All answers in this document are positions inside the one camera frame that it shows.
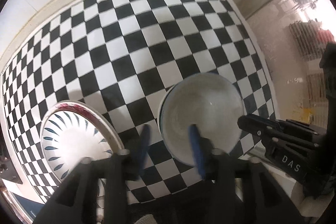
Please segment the black and white checkered surface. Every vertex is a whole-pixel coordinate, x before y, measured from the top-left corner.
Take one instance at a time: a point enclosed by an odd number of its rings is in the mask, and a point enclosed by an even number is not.
[[[59,184],[43,158],[46,111],[71,99],[100,112],[126,143],[152,126],[146,169],[129,182],[131,203],[175,193],[200,180],[166,149],[156,118],[172,85],[212,71],[240,90],[248,113],[274,118],[269,84],[248,33],[227,0],[83,0],[37,30],[3,72],[9,136],[28,179],[47,201]],[[243,133],[231,152],[259,141]]]

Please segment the checkerboard pattern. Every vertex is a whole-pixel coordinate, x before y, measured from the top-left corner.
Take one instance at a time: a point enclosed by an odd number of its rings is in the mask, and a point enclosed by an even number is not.
[[[269,83],[249,35],[227,0],[82,0],[37,30],[2,74],[9,136],[31,184],[47,201],[57,185],[39,131],[59,101],[100,112],[123,143],[152,127],[146,168],[128,182],[130,203],[147,202],[198,182],[195,168],[172,157],[159,133],[159,103],[198,72],[226,77],[246,111],[274,118]],[[239,157],[259,141],[242,133]]]

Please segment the white plate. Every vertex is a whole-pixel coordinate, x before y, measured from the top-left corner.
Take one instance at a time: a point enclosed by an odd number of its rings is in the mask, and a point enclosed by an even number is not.
[[[159,108],[158,126],[170,153],[194,166],[188,127],[196,124],[215,148],[230,152],[239,141],[244,105],[236,87],[213,73],[192,75],[172,88]]]

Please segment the white bowl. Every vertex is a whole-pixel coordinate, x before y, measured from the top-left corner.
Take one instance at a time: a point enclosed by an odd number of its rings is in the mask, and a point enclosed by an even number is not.
[[[167,149],[194,166],[188,127],[196,124],[202,137],[229,153],[239,141],[237,120],[244,105],[236,87],[214,73],[192,75],[172,87],[159,107],[157,123]]]

